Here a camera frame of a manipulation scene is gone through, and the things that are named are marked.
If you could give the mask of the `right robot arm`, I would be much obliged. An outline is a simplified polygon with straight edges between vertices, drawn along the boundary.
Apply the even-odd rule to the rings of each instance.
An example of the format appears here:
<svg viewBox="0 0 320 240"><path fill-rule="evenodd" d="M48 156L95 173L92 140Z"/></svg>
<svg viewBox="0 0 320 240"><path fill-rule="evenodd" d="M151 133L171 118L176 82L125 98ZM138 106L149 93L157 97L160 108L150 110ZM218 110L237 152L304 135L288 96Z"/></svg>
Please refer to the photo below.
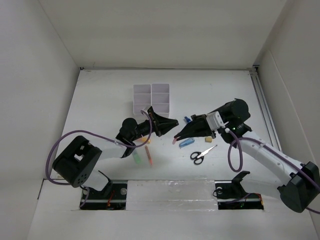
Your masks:
<svg viewBox="0 0 320 240"><path fill-rule="evenodd" d="M245 121L250 118L248 104L239 98L225 103L215 110L192 115L189 122L174 136L176 141L195 137L213 137L219 134L229 144L227 160L237 175L224 187L215 190L218 199L229 204L239 202L251 194L267 195L280 199L296 213L309 209L310 203L320 194L320 172L312 162L302 163L280 152L262 140ZM269 169L278 180L267 182L245 181L250 174L243 170L243 154L251 156Z"/></svg>

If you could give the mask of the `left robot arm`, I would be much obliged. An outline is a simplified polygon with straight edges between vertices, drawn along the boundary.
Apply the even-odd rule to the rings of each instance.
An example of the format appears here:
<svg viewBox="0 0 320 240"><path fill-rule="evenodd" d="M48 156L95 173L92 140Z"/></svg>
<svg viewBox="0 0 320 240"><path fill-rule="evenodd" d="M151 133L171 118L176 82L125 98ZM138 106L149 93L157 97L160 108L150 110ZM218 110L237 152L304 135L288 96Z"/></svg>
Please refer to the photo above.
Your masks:
<svg viewBox="0 0 320 240"><path fill-rule="evenodd" d="M111 194L113 182L95 169L97 162L126 158L137 148L136 140L150 138L151 134L161 137L179 124L176 119L158 115L152 107L143 110L142 114L147 117L142 123L137 123L132 117L126 118L115 139L100 135L98 141L91 143L83 136L86 131L77 131L78 136L56 157L52 168L73 188L81 187L88 193L107 198Z"/></svg>

